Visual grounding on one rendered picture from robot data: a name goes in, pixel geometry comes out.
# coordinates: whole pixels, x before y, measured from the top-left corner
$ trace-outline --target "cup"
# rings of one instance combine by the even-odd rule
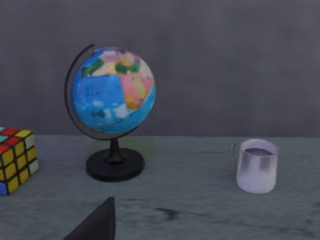
[[[231,146],[236,183],[251,194],[266,194],[276,185],[279,150],[263,139],[237,141]]]

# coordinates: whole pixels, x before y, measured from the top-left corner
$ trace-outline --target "mug rim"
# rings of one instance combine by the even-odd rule
[[[240,151],[243,152],[243,153],[246,153],[246,154],[249,154],[251,156],[257,156],[255,154],[252,154],[251,152],[247,152],[246,149],[243,148],[243,144],[246,143],[246,142],[249,142],[249,141],[254,141],[254,140],[258,140],[258,141],[263,141],[263,142],[266,142],[270,145],[272,145],[274,148],[275,148],[275,153],[271,152],[271,155],[270,156],[264,156],[264,157],[272,157],[272,156],[277,156],[279,154],[279,148],[277,145],[275,145],[273,142],[269,141],[269,140],[266,140],[266,139],[263,139],[263,138],[249,138],[249,139],[246,139],[244,141],[241,141],[240,142]]]

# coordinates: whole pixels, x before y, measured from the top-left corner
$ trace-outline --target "globe sphere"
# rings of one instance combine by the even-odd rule
[[[136,54],[119,47],[95,49],[77,70],[72,105],[92,130],[119,134],[138,127],[156,99],[154,76]]]

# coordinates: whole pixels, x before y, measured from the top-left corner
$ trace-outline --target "dark triangular object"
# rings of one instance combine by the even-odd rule
[[[114,240],[115,199],[109,197],[63,240]]]

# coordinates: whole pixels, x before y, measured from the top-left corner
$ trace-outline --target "gray wall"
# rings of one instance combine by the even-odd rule
[[[78,134],[64,78],[92,42],[153,70],[136,135],[320,135],[318,0],[1,0],[0,125]]]

